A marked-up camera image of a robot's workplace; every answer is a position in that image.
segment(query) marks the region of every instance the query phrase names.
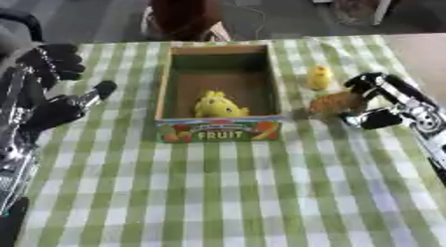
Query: fruit box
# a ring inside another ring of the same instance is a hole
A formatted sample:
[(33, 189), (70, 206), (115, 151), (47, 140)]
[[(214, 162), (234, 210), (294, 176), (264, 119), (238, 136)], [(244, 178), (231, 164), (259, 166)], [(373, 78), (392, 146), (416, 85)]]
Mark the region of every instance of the fruit box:
[[(267, 45), (172, 47), (161, 76), (155, 122), (164, 142), (279, 137), (281, 105)], [(242, 118), (195, 118), (206, 91), (223, 92)]]

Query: green checkered tablecloth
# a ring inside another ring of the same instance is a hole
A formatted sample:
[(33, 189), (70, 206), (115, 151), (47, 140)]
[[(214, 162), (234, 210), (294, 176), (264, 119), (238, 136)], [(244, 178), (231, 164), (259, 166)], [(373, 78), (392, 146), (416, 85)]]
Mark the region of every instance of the green checkered tablecloth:
[[(315, 96), (304, 85), (315, 63), (334, 70), (331, 91), (364, 71), (409, 80), (380, 36), (260, 43), (272, 45), (287, 113)], [(86, 118), (42, 136), (21, 246), (446, 245), (446, 189), (402, 126), (297, 120), (277, 141), (154, 142), (167, 49), (82, 47), (85, 80), (63, 90), (80, 94), (102, 79), (119, 88)]]

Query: box label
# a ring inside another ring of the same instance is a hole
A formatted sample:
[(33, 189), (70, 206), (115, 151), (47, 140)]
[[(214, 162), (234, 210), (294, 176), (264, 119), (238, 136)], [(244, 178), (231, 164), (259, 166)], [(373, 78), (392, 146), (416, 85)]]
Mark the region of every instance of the box label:
[(279, 136), (277, 121), (162, 124), (159, 136), (165, 142), (268, 140)]

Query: yellow plush toy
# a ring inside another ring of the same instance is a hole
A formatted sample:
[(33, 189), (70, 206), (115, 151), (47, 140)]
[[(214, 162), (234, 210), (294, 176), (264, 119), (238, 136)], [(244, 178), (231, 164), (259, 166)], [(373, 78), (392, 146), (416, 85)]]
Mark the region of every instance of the yellow plush toy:
[(330, 68), (315, 66), (308, 71), (308, 85), (312, 90), (323, 91), (329, 86), (332, 76)]
[(208, 91), (195, 105), (196, 118), (235, 118), (248, 113), (247, 108), (240, 109), (222, 92)]

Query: small yellow fruit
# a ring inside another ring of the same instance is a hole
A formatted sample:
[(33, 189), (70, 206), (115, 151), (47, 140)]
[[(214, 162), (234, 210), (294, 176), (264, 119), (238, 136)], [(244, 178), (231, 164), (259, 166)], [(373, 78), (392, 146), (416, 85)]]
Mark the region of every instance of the small yellow fruit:
[(308, 86), (315, 91), (323, 91), (329, 87), (332, 70), (324, 66), (315, 66), (308, 71)]

